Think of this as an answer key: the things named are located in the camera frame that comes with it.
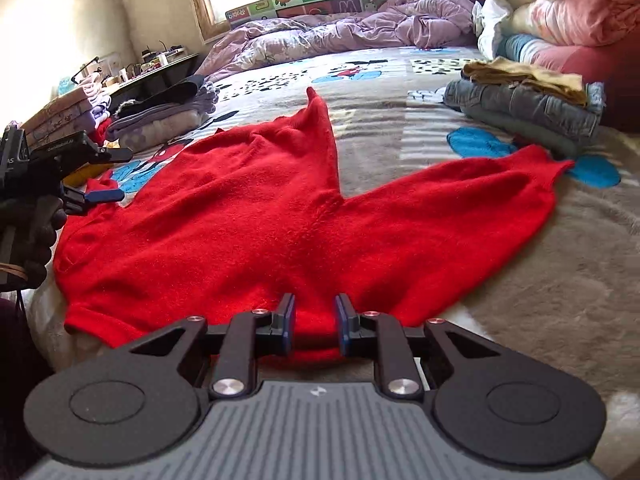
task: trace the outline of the purple clothing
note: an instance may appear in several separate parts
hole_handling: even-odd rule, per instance
[[[193,101],[181,105],[165,104],[154,106],[139,114],[114,121],[107,128],[107,139],[119,139],[122,135],[130,134],[145,124],[159,121],[188,110],[195,110],[199,114],[212,114],[216,110],[219,92],[213,83],[204,83]]]
[[[473,35],[472,9],[469,0],[387,0],[376,13],[249,22],[216,43],[196,74],[214,82],[246,70],[332,52],[466,45]]]

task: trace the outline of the blanket pile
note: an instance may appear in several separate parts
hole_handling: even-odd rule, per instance
[[[640,0],[487,0],[476,16],[478,47],[493,59],[510,34],[555,45],[615,43],[640,23]]]
[[[388,0],[376,13],[297,16],[249,22],[215,44],[197,74],[219,81],[254,68],[392,46],[473,44],[469,0]]]

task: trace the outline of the metal screw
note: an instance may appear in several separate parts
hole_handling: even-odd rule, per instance
[[[413,395],[420,389],[417,382],[411,379],[394,379],[388,384],[389,391],[396,395]]]
[[[219,395],[237,395],[244,390],[244,383],[238,379],[220,379],[213,385],[213,391]]]

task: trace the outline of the black mechanical arm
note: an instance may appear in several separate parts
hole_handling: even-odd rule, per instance
[[[291,294],[226,325],[191,316],[37,386],[24,420],[49,456],[26,478],[605,478],[588,460],[606,413],[581,380],[443,319],[335,306],[373,382],[258,381],[257,358],[290,351]]]
[[[124,198],[119,189],[85,194],[64,186],[62,180],[67,175],[85,164],[128,162],[132,156],[128,148],[99,147],[85,132],[31,151],[23,130],[12,126],[5,131],[0,140],[0,200],[14,200],[16,208],[30,208],[26,214],[30,220],[4,227],[0,241],[0,286],[6,285],[11,276],[17,290],[29,288],[24,259],[61,200],[67,214],[85,215],[99,203]]]

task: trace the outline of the bed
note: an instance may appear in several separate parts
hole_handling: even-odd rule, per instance
[[[459,78],[466,62],[480,57],[476,48],[464,46],[365,49],[221,79],[209,121],[116,168],[113,177],[126,192],[122,205],[135,200],[158,171],[170,171],[182,149],[217,129],[270,121],[304,107],[308,86],[329,108],[344,196],[460,158],[447,142],[459,128],[482,128],[509,143],[511,136],[450,110],[439,98],[438,90]],[[619,182],[598,187],[561,177],[558,206],[543,231],[444,316],[594,386],[608,411],[594,462],[613,477],[638,458],[640,449],[640,148],[620,132],[602,128],[588,154],[616,168]],[[51,272],[26,300],[34,340],[54,368],[106,351],[92,336],[64,330],[65,300]],[[260,373],[357,380],[369,378],[372,367],[354,362],[287,372],[263,367]]]

